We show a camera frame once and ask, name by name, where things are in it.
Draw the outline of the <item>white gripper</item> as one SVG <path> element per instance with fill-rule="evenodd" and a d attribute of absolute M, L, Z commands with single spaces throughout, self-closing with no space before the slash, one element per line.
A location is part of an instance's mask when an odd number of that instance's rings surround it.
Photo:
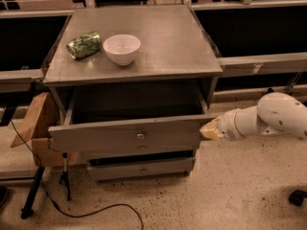
<path fill-rule="evenodd" d="M 235 124 L 237 112 L 238 109 L 227 111 L 221 117 L 202 126 L 200 133 L 204 138 L 213 141 L 220 141 L 223 137 L 230 141 L 243 139 Z"/>

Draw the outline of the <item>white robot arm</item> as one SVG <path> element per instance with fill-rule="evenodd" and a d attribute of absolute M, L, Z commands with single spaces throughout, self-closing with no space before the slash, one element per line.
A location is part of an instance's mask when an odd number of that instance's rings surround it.
<path fill-rule="evenodd" d="M 202 126 L 200 132 L 203 137 L 215 141 L 284 134 L 306 139 L 307 107 L 292 96 L 272 92 L 255 106 L 227 111 Z"/>

